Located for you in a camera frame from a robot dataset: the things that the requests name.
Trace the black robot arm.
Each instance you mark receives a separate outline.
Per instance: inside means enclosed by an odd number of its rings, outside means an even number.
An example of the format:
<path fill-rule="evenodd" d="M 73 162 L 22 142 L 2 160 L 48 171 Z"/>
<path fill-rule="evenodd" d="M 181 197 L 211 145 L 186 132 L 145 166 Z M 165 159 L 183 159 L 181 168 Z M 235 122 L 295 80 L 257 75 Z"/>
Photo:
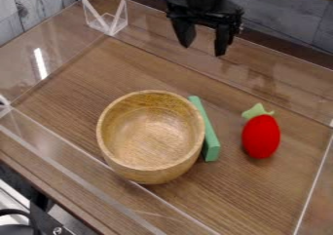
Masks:
<path fill-rule="evenodd" d="M 214 56 L 223 56 L 234 36 L 242 31 L 243 8 L 230 0 L 165 0 L 166 17 L 179 44 L 187 48 L 195 38 L 195 26 L 214 30 Z"/>

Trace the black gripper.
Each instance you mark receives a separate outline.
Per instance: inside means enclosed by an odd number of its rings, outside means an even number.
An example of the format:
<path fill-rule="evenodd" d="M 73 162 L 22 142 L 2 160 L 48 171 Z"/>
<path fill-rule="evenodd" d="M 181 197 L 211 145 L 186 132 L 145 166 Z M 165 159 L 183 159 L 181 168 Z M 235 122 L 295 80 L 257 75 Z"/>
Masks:
<path fill-rule="evenodd" d="M 207 10 L 190 7 L 186 0 L 165 0 L 166 17 L 178 38 L 179 44 L 187 48 L 194 40 L 194 26 L 215 28 L 214 56 L 223 56 L 233 43 L 234 34 L 242 30 L 243 8 L 230 0 L 217 0 Z"/>

